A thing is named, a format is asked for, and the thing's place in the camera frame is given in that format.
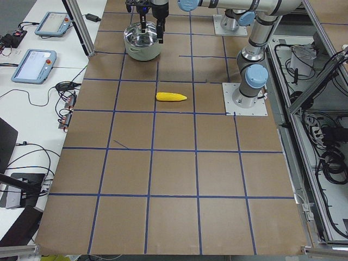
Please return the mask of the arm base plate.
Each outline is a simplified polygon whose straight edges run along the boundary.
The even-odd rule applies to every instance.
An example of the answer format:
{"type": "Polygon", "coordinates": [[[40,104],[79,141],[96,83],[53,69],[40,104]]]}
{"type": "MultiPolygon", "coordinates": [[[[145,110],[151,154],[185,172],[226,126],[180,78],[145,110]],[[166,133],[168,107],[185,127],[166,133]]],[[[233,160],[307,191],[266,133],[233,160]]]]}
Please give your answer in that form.
{"type": "Polygon", "coordinates": [[[218,36],[236,36],[247,37],[247,29],[245,26],[240,26],[233,18],[228,18],[225,15],[213,15],[215,35],[218,36]]]}
{"type": "Polygon", "coordinates": [[[228,116],[267,116],[264,94],[248,98],[239,90],[239,83],[222,83],[225,111],[228,116]]]}

